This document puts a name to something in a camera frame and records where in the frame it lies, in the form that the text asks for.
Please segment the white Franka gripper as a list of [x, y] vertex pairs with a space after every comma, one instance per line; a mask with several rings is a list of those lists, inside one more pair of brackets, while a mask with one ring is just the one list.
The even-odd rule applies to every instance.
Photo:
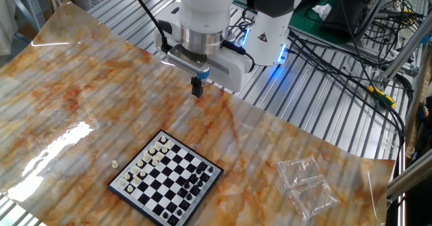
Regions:
[[202, 80], [207, 79], [232, 92], [241, 91], [251, 77], [252, 60], [242, 48], [225, 39], [230, 31], [224, 30], [217, 34], [216, 44], [190, 50], [187, 40], [192, 40], [194, 47], [197, 47], [208, 35], [184, 28], [180, 24], [179, 17], [180, 3], [174, 2], [157, 14], [156, 20], [167, 37], [169, 45], [166, 53], [167, 62], [192, 76], [192, 95], [197, 98], [203, 95]]

